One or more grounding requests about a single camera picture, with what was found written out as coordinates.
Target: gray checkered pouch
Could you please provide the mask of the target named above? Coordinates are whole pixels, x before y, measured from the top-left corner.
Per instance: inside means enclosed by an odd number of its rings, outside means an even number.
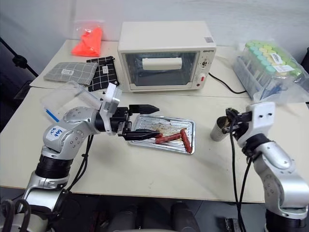
[[[98,63],[77,63],[63,62],[58,63],[51,71],[44,76],[49,81],[76,81],[78,84],[89,85]]]

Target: toaster oven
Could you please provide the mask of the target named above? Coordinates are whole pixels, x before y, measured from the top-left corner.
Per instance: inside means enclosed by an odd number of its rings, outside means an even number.
[[[203,88],[215,52],[203,21],[124,22],[118,44],[123,91]]]

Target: orange plastic bag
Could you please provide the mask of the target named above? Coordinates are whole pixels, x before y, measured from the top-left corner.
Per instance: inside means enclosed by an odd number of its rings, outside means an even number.
[[[99,57],[101,51],[102,29],[97,27],[92,32],[86,31],[82,35],[82,41],[77,44],[72,54],[84,57]]]

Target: oven door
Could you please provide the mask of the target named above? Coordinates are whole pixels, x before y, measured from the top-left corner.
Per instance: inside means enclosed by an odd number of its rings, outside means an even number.
[[[199,52],[124,54],[131,90],[191,88]]]

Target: clear plastic box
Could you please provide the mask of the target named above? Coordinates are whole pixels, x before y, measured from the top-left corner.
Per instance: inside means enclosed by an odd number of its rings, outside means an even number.
[[[101,101],[75,81],[68,81],[50,94],[41,98],[44,111],[56,122],[72,108],[84,106],[99,109]]]
[[[255,102],[309,101],[308,73],[273,42],[247,42],[233,68]]]

